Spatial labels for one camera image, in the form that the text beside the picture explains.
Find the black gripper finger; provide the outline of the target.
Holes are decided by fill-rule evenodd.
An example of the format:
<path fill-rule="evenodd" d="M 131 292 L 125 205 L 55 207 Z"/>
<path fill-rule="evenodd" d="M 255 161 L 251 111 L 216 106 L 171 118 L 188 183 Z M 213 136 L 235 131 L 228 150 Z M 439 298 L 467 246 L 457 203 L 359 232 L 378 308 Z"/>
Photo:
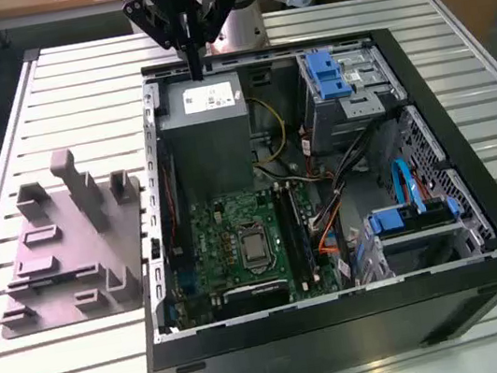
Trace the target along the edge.
<path fill-rule="evenodd" d="M 202 59 L 205 56 L 206 44 L 213 43 L 218 38 L 234 3 L 235 0 L 215 0 L 205 9 L 197 1 L 188 0 L 186 15 L 197 80 L 204 78 Z"/>
<path fill-rule="evenodd" d="M 196 81 L 190 34 L 182 13 L 167 16 L 151 0 L 124 0 L 122 8 L 126 17 L 162 48 L 180 52 L 188 63 L 191 79 Z"/>

